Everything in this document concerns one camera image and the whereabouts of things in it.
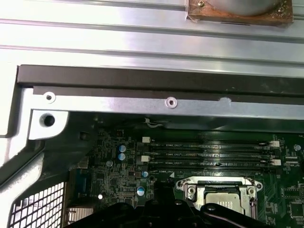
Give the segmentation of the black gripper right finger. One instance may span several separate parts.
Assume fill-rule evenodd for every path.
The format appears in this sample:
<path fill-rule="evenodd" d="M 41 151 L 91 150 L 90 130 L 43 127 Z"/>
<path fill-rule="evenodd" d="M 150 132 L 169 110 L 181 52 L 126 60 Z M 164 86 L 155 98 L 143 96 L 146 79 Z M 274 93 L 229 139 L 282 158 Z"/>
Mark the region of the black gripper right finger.
<path fill-rule="evenodd" d="M 177 199 L 173 184 L 163 183 L 165 228 L 266 228 L 267 224 L 216 203 L 195 207 L 197 197 Z"/>

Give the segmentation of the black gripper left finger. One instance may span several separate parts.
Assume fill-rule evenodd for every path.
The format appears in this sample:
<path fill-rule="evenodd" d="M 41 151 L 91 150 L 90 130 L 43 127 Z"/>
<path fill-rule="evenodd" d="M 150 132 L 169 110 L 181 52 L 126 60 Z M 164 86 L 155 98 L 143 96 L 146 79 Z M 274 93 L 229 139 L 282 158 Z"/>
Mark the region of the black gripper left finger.
<path fill-rule="evenodd" d="M 153 186 L 153 198 L 144 205 L 131 207 L 126 203 L 117 203 L 96 212 L 88 222 L 89 228 L 163 228 L 165 182 L 156 181 Z"/>

